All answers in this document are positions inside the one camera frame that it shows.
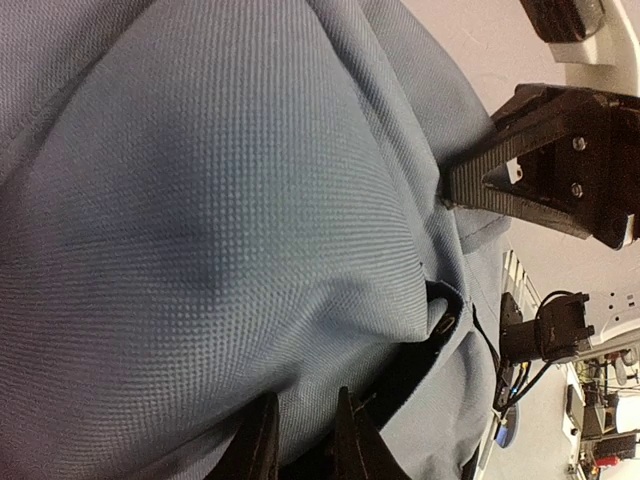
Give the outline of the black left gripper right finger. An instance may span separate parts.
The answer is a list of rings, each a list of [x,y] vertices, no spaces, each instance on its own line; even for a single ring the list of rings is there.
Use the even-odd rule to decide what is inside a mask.
[[[333,479],[409,479],[347,387],[339,390],[332,459]]]

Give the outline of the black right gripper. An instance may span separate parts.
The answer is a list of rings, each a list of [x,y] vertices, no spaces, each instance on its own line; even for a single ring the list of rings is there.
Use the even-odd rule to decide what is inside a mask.
[[[520,84],[495,136],[445,174],[446,205],[564,210],[613,250],[639,238],[639,99]]]

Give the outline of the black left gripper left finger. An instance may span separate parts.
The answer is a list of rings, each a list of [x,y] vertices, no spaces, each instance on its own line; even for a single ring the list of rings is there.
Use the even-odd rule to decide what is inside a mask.
[[[277,479],[279,420],[275,393],[265,393],[253,401],[231,443],[205,479]]]

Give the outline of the blue grey backpack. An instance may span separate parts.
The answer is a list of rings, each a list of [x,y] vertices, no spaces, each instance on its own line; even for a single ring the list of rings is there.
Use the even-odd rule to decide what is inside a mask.
[[[507,219],[442,175],[492,122],[400,1],[1,5],[1,475],[201,479],[278,397],[312,479],[342,388],[459,479]]]

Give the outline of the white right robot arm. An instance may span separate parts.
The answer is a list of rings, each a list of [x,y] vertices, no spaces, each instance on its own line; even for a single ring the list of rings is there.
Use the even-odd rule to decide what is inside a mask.
[[[526,1],[562,85],[521,84],[443,176],[477,209],[621,249],[639,238],[639,37],[619,1]]]

